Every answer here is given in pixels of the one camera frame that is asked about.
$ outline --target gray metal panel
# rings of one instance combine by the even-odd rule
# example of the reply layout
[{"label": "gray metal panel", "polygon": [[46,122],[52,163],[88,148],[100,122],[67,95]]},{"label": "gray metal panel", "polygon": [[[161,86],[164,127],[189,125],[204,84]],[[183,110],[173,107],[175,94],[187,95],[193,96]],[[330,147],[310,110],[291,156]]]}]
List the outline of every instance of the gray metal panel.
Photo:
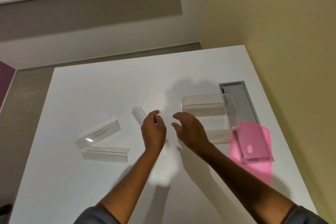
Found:
[{"label": "gray metal panel", "polygon": [[244,81],[221,83],[219,86],[223,93],[233,96],[241,121],[260,124]]}]

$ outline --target person's right hand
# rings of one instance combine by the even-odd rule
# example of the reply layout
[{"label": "person's right hand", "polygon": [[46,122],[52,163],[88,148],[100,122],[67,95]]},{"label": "person's right hand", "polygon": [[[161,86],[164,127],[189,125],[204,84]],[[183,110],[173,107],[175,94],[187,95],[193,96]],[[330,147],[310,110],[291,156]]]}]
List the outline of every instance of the person's right hand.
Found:
[{"label": "person's right hand", "polygon": [[177,112],[173,118],[180,121],[181,126],[175,122],[176,135],[190,150],[199,154],[205,147],[212,145],[205,133],[203,125],[195,116],[187,112]]}]

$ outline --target sleeve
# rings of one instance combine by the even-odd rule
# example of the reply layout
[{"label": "sleeve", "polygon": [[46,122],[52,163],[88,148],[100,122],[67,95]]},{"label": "sleeve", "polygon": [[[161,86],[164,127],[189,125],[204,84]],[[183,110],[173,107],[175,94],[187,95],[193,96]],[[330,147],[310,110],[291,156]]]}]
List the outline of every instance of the sleeve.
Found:
[{"label": "sleeve", "polygon": [[324,219],[302,206],[295,207],[283,224],[328,224]]},{"label": "sleeve", "polygon": [[77,218],[74,224],[119,224],[102,206],[89,207]]}]

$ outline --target floor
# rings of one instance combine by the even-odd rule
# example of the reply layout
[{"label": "floor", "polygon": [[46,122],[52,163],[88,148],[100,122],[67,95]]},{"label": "floor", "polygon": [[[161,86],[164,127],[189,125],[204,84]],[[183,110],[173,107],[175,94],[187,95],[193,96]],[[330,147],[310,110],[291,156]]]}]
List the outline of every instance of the floor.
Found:
[{"label": "floor", "polygon": [[54,68],[201,49],[200,43],[182,44],[16,71],[0,113],[0,206],[15,201]]}]

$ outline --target wall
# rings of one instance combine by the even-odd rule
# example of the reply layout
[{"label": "wall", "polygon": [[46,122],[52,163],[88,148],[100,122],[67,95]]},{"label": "wall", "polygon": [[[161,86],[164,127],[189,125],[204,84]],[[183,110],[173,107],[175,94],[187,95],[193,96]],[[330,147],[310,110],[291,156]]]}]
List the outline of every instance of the wall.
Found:
[{"label": "wall", "polygon": [[0,108],[5,100],[15,69],[0,61]]},{"label": "wall", "polygon": [[336,223],[336,0],[210,0],[203,48],[245,44],[321,216]]},{"label": "wall", "polygon": [[16,69],[198,42],[206,0],[36,0],[0,6]]}]

